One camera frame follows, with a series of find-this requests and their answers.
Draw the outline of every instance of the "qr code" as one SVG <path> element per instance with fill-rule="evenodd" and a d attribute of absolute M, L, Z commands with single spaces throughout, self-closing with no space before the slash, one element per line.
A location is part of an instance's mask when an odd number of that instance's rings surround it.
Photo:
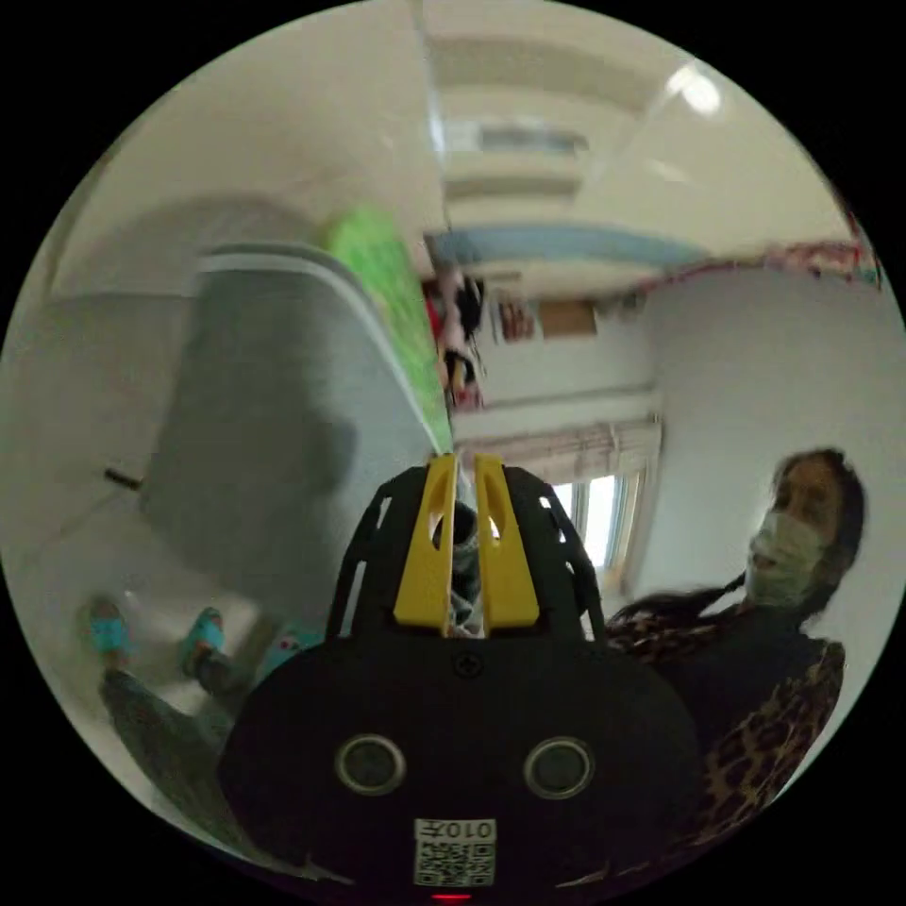
<path fill-rule="evenodd" d="M 415 883 L 430 887 L 489 887 L 494 883 L 493 843 L 418 841 Z"/>

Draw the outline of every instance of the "blue stripe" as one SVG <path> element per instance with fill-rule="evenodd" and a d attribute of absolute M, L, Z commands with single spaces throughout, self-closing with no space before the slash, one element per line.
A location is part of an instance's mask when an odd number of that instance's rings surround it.
<path fill-rule="evenodd" d="M 601 260 L 678 267 L 710 256 L 691 243 L 578 224 L 496 224 L 426 235 L 436 260 L 463 264 L 495 261 Z"/>

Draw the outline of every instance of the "teal slipper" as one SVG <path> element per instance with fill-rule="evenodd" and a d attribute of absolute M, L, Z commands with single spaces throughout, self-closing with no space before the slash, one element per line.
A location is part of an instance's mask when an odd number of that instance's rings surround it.
<path fill-rule="evenodd" d="M 224 631 L 213 622 L 215 619 L 223 619 L 220 611 L 213 607 L 205 608 L 179 646 L 179 665 L 187 677 L 193 677 L 190 663 L 199 642 L 207 642 L 216 651 L 224 646 Z"/>
<path fill-rule="evenodd" d="M 112 651 L 132 653 L 133 645 L 126 621 L 109 598 L 97 598 L 92 604 L 89 630 L 92 645 L 98 654 L 110 654 Z"/>

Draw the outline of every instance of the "surgical mask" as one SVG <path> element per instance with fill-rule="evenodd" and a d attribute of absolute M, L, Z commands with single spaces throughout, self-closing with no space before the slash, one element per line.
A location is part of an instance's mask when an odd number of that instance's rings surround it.
<path fill-rule="evenodd" d="M 826 545 L 821 536 L 784 512 L 770 512 L 752 539 L 746 592 L 756 604 L 796 606 L 809 593 Z M 754 562 L 755 555 L 770 563 Z"/>

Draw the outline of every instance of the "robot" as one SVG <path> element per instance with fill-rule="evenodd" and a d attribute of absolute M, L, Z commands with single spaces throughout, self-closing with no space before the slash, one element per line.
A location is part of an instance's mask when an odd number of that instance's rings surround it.
<path fill-rule="evenodd" d="M 661 851 L 698 801 L 692 718 L 608 645 L 550 485 L 496 459 L 475 468 L 484 638 L 451 633 L 457 468 L 440 457 L 377 491 L 324 642 L 256 689 L 226 744 L 249 837 L 329 869 L 307 898 L 598 901 L 594 881 Z"/>

